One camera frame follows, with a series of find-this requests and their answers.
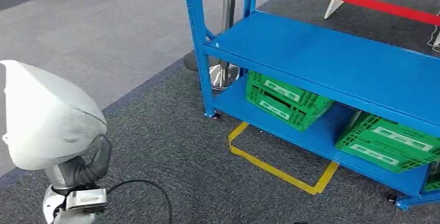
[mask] black cable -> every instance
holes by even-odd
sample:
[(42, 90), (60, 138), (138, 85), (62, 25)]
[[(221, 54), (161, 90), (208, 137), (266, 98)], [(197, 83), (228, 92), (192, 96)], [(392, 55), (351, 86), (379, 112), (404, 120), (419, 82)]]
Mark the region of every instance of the black cable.
[(165, 190), (161, 186), (155, 184), (152, 181), (142, 180), (142, 179), (134, 179), (134, 180), (124, 181), (122, 183), (116, 184), (115, 186), (111, 187), (107, 191), (107, 194), (110, 194), (114, 189), (116, 189), (117, 187), (119, 187), (121, 185), (129, 184), (129, 183), (137, 183), (137, 182), (151, 184), (151, 185), (155, 186), (156, 188), (158, 188), (160, 191), (162, 191), (162, 194), (165, 196), (165, 199), (167, 200), (167, 203), (168, 203), (168, 211), (169, 211), (168, 223), (171, 224), (173, 222), (173, 207), (171, 206), (170, 198), (168, 197), (167, 193), (165, 192)]

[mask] shelf caster wheel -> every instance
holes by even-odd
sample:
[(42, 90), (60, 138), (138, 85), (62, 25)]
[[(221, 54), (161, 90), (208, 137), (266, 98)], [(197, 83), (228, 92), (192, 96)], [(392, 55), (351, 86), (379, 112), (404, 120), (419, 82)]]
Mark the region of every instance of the shelf caster wheel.
[(219, 119), (220, 116), (221, 115), (219, 113), (214, 113), (214, 115), (211, 117), (211, 119)]
[(391, 195), (387, 196), (387, 200), (388, 200), (388, 202), (390, 202), (392, 204), (396, 204), (397, 196), (391, 194)]

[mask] pole base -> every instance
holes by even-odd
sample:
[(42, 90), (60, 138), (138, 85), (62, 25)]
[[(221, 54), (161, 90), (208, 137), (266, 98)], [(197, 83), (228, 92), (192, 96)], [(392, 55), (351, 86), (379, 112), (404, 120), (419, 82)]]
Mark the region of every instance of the pole base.
[[(209, 67), (219, 64), (220, 60), (215, 57), (209, 57)], [(192, 71), (197, 71), (197, 61), (196, 61), (196, 55), (194, 54), (194, 51), (191, 51), (190, 53), (186, 54), (183, 57), (183, 64), (185, 67)]]
[(225, 84), (221, 80), (222, 69), (220, 64), (209, 68), (209, 75), (211, 77), (211, 88), (218, 91), (224, 91), (230, 86), (234, 81), (240, 77), (240, 67), (233, 64), (229, 65), (228, 68), (228, 81)]

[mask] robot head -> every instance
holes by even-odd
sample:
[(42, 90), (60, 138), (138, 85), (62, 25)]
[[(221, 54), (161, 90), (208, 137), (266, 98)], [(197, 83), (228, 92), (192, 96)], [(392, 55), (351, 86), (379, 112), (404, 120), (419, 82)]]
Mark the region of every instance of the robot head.
[(79, 87), (13, 60), (6, 66), (6, 128), (12, 161), (39, 170), (69, 160), (107, 131), (96, 103)]

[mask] yellow floor tape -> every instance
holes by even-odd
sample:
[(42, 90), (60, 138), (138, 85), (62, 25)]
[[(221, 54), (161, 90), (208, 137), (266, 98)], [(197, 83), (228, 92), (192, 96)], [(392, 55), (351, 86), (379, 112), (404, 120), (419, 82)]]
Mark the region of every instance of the yellow floor tape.
[(229, 141), (229, 149), (232, 153), (239, 155), (249, 162), (251, 162), (253, 165), (256, 165), (260, 167), (261, 169), (287, 181), (288, 183), (304, 190), (305, 192), (309, 194), (317, 194), (322, 193), (325, 186), (327, 186), (330, 179), (335, 174), (336, 170), (338, 169), (339, 164), (336, 162), (331, 162), (330, 165), (328, 165), (327, 169), (322, 174), (321, 178), (318, 180), (317, 184), (313, 187), (308, 185), (307, 183), (300, 181), (296, 179), (295, 177), (292, 177), (291, 175), (287, 175), (286, 173), (282, 172), (281, 170), (270, 166), (269, 164), (259, 160), (258, 158), (240, 150), (239, 148), (232, 145), (232, 141), (240, 135), (248, 127), (248, 123), (243, 122), (238, 127), (236, 127), (229, 135), (228, 135), (228, 141)]

